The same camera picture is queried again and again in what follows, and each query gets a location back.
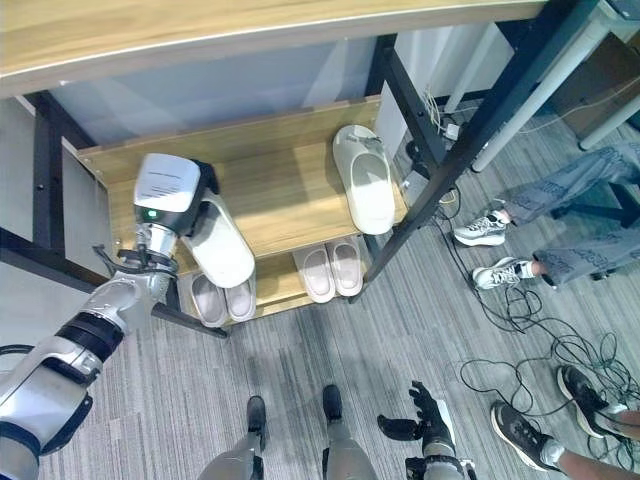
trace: black sneaker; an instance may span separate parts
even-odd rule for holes
[[[542,447],[553,437],[540,433],[511,406],[504,402],[494,403],[491,407],[491,425],[498,436],[516,450],[525,464],[536,470],[560,471],[540,459]]]
[[[260,437],[260,451],[267,444],[267,408],[262,397],[254,395],[247,402],[247,425],[250,432]]]
[[[596,412],[608,407],[609,404],[598,396],[586,375],[575,367],[564,365],[558,367],[556,379],[562,394],[567,399],[573,400],[576,406],[576,418],[580,428],[596,438],[612,434],[596,424]]]
[[[322,390],[322,409],[327,423],[342,419],[342,398],[336,385],[327,385]]]

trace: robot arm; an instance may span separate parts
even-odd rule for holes
[[[392,440],[422,440],[422,457],[405,459],[409,480],[477,480],[470,460],[459,460],[449,427],[442,419],[438,403],[420,382],[412,382],[409,395],[418,407],[420,422],[378,416],[378,427]]]
[[[0,480],[36,480],[39,457],[71,440],[91,410],[87,388],[104,362],[163,300],[177,271],[175,243],[191,233],[207,188],[217,191],[211,166],[147,156],[134,198],[137,250],[119,253],[123,265],[101,253],[113,278],[54,336],[0,375]]]

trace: shoe rack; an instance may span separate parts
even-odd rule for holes
[[[220,193],[256,257],[256,317],[312,303],[291,251],[358,233],[331,154],[335,132],[348,124],[373,127],[379,97],[338,102],[285,115],[137,138],[82,150],[79,158],[107,187],[113,253],[135,240],[133,188],[147,153],[167,153],[211,163]],[[395,222],[407,212],[393,185]],[[185,276],[197,270],[178,243],[179,292],[193,314]]]

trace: wooden shelf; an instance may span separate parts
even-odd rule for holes
[[[87,150],[81,158],[90,159],[89,166],[105,179],[112,234],[121,248],[131,248],[135,240],[133,188],[146,153],[212,163],[236,225],[255,257],[262,259],[358,233],[328,140],[342,125],[370,126],[377,106],[373,98],[341,102],[314,111]],[[251,156],[243,157],[247,152]],[[398,222],[407,209],[396,185],[394,193]],[[197,269],[181,244],[176,258],[180,272]]]
[[[531,18],[546,0],[14,0],[0,98],[187,61],[433,26]]]
[[[195,273],[180,275],[178,290],[182,309],[197,317],[191,300],[190,286]],[[289,253],[259,260],[256,264],[256,315],[271,315],[291,308],[313,303],[307,295]]]

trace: shoe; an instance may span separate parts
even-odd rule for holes
[[[505,257],[491,267],[476,268],[471,278],[479,290],[490,290],[500,285],[516,285],[523,278],[533,278],[531,263],[528,260],[518,260]]]
[[[267,444],[267,407],[262,397],[254,395],[247,402],[247,430],[260,437],[260,451]]]
[[[203,273],[191,283],[191,298],[205,327],[221,327],[229,319],[222,289],[211,283]]]
[[[196,220],[193,235],[182,240],[213,284],[220,288],[237,287],[255,269],[253,253],[220,195],[205,190],[202,203],[206,204],[206,211]]]
[[[360,250],[354,237],[325,244],[338,294],[352,297],[362,290]]]
[[[536,470],[560,471],[540,459],[542,447],[553,437],[539,432],[511,406],[504,402],[494,403],[491,407],[491,425],[498,436],[515,449],[525,464]]]
[[[476,245],[502,245],[507,224],[502,223],[493,213],[476,218],[469,225],[453,229],[456,240],[470,247]]]
[[[612,435],[612,432],[596,424],[596,412],[608,407],[609,404],[598,396],[586,375],[575,367],[564,365],[558,367],[556,380],[562,394],[567,399],[573,400],[580,428],[595,438]]]
[[[336,285],[324,245],[296,250],[293,252],[293,260],[311,300],[326,303],[336,296]]]
[[[366,127],[347,125],[333,139],[333,159],[355,226],[370,235],[388,232],[395,205],[382,140]]]
[[[256,272],[237,287],[225,288],[229,315],[234,322],[246,322],[256,314]]]
[[[342,398],[336,385],[327,385],[322,389],[322,410],[327,423],[342,419]]]

